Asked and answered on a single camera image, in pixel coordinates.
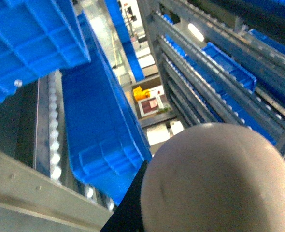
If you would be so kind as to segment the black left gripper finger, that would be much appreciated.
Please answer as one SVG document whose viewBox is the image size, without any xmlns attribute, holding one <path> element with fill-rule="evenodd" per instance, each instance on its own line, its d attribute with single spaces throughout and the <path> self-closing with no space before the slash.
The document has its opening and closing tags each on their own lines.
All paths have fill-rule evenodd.
<svg viewBox="0 0 285 232">
<path fill-rule="evenodd" d="M 100 232 L 143 232 L 141 213 L 141 189 L 143 177 L 148 166 L 144 161 L 134 177 L 120 205 L 102 227 Z"/>
</svg>

